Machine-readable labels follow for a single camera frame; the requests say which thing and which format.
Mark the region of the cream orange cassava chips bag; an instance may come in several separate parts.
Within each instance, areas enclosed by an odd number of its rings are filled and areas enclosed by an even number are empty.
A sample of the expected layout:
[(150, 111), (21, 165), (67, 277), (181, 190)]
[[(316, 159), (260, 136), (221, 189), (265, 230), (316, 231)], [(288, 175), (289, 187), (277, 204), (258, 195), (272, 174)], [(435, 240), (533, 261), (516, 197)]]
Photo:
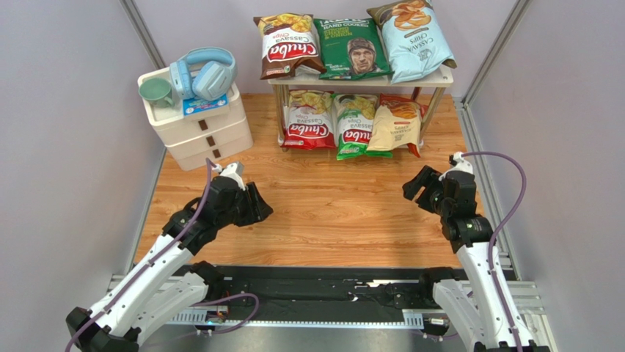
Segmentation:
[(428, 106), (408, 98), (380, 94), (367, 151), (390, 152), (406, 146), (412, 155), (419, 158), (420, 130), (427, 109)]

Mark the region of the green Chuba chips bag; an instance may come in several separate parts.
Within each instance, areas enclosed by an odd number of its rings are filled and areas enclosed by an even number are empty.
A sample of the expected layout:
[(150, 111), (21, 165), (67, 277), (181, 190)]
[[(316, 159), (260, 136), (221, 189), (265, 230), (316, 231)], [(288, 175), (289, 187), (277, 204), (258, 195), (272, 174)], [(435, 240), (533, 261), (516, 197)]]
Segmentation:
[(368, 151), (376, 113), (376, 95), (334, 94), (332, 112), (336, 118), (337, 160), (360, 156), (391, 158), (390, 151)]

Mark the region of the light blue cassava chips bag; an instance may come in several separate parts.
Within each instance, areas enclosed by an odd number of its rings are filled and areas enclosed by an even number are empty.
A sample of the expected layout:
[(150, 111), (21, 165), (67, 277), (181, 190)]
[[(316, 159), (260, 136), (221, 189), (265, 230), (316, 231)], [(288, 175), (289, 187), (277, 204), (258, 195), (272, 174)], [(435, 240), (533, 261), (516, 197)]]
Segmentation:
[(381, 32), (392, 84), (420, 80), (440, 66), (457, 68), (431, 1), (396, 1), (366, 12)]

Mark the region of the dark green chips bag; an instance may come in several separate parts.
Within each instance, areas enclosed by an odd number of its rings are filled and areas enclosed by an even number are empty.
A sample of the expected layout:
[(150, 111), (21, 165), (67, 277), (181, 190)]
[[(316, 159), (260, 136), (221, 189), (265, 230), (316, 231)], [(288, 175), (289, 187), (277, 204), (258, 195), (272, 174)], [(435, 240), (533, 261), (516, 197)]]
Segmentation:
[(313, 23), (326, 68), (319, 79), (355, 81), (392, 74), (373, 19), (316, 18)]

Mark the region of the brown Chuba chips bag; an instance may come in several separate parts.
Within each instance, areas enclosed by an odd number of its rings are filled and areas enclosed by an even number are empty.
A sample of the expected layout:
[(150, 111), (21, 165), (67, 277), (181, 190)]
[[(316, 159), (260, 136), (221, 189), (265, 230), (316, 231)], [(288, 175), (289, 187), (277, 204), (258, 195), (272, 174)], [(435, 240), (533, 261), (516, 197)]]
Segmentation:
[(284, 12), (253, 21), (262, 39), (262, 80), (294, 77), (298, 67), (316, 74), (326, 72), (313, 33), (313, 16)]

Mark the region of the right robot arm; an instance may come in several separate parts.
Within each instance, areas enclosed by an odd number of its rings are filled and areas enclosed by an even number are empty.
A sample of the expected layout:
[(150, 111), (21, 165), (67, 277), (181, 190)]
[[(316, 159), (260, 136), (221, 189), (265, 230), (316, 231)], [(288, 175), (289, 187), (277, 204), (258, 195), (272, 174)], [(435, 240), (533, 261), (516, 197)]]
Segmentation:
[(478, 214), (477, 186), (471, 166), (456, 164), (444, 173), (424, 166), (403, 185), (403, 195), (440, 217), (471, 286), (468, 296), (449, 268), (428, 268), (422, 275), (426, 298), (441, 307), (468, 351), (549, 351), (525, 325), (513, 301), (489, 220)]

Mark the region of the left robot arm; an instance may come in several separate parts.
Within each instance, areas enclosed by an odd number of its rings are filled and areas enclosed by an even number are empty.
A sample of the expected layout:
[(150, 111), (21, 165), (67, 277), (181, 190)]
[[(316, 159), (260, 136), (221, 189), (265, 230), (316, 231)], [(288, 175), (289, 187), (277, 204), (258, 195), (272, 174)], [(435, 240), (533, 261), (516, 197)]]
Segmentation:
[(222, 172), (201, 197), (188, 202), (164, 225), (162, 234), (141, 261), (100, 301), (74, 308), (65, 321), (70, 332), (66, 350), (138, 351), (149, 337), (179, 312), (208, 299), (223, 303), (219, 284), (224, 276), (205, 261), (193, 264), (174, 285), (162, 285), (214, 241), (218, 231), (266, 220), (272, 208), (255, 183)]

